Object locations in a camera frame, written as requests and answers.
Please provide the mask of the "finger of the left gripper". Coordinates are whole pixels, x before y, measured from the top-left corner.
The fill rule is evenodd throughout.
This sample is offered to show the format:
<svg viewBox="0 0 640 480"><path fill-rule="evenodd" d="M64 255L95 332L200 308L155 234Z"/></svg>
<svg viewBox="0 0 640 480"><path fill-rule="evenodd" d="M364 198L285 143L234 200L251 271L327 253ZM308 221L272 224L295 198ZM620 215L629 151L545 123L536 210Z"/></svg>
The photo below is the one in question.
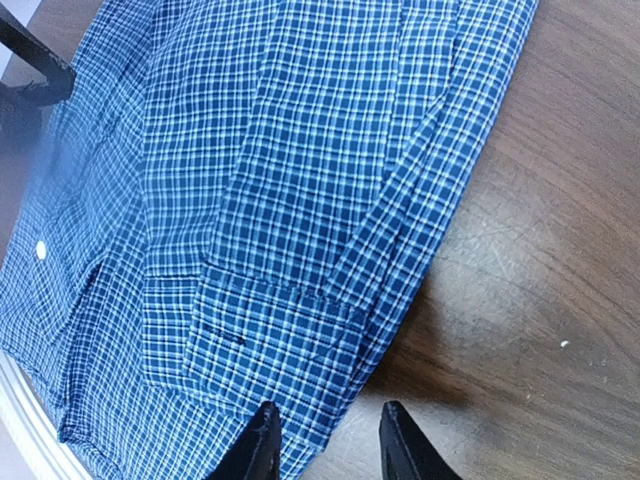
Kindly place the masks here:
<svg viewBox="0 0 640 480"><path fill-rule="evenodd" d="M69 99L76 73L61 57L24 27L1 5L1 43L44 77L44 83L8 87L1 84L1 99L13 105L50 106Z"/></svg>

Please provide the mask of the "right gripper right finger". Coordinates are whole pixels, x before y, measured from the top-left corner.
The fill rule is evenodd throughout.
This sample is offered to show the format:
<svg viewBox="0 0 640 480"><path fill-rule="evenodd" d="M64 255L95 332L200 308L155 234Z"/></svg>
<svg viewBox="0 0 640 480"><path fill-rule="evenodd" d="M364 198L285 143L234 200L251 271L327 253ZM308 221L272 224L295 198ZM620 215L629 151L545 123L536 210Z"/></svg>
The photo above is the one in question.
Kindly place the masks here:
<svg viewBox="0 0 640 480"><path fill-rule="evenodd" d="M383 405L379 439L384 479L450 478L450 467L399 401Z"/></svg>

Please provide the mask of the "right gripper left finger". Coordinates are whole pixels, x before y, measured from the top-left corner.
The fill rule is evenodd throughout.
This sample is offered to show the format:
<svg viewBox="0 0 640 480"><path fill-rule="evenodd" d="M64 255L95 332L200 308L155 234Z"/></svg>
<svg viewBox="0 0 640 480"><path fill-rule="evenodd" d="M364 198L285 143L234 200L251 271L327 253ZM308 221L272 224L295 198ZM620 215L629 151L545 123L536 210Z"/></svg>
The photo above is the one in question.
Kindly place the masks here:
<svg viewBox="0 0 640 480"><path fill-rule="evenodd" d="M277 480L282 433L279 409L265 401L207 480Z"/></svg>

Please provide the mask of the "blue checked long sleeve shirt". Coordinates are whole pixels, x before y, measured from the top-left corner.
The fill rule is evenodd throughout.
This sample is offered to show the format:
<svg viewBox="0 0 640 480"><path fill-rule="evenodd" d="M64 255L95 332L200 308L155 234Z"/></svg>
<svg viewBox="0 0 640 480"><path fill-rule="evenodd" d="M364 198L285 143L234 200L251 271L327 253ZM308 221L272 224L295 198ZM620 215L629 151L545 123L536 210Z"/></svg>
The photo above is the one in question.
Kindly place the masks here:
<svg viewBox="0 0 640 480"><path fill-rule="evenodd" d="M1 346L100 479L298 478L396 335L533 1L107 1L1 270Z"/></svg>

